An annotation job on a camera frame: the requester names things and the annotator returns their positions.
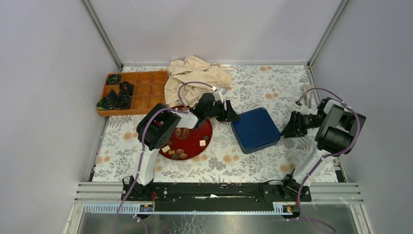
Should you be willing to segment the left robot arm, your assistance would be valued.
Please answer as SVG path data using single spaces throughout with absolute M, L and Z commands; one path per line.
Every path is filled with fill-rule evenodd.
M 204 93 L 193 108 L 172 109 L 162 103 L 155 107 L 136 127 L 138 141 L 142 144 L 135 173 L 128 177 L 127 194 L 132 193 L 139 200 L 146 200 L 151 194 L 153 169 L 159 150 L 166 145 L 176 128 L 196 129 L 209 118 L 219 122 L 234 122 L 241 119 L 230 100 L 216 100 L 211 93 Z

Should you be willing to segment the navy box lid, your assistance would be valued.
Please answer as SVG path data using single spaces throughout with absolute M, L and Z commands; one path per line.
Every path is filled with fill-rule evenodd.
M 251 154 L 279 142 L 281 133 L 265 108 L 256 108 L 239 116 L 241 120 L 232 122 L 231 128 L 243 154 Z

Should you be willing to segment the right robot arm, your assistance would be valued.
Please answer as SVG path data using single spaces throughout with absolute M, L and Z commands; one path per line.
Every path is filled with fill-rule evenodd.
M 316 114 L 302 114 L 293 111 L 286 127 L 284 138 L 304 137 L 309 129 L 317 128 L 316 147 L 307 159 L 283 179 L 279 188 L 281 198 L 293 200 L 298 194 L 297 186 L 309 186 L 312 178 L 330 161 L 348 154 L 353 149 L 366 116 L 354 114 L 349 107 L 330 97 L 324 98 L 317 107 Z

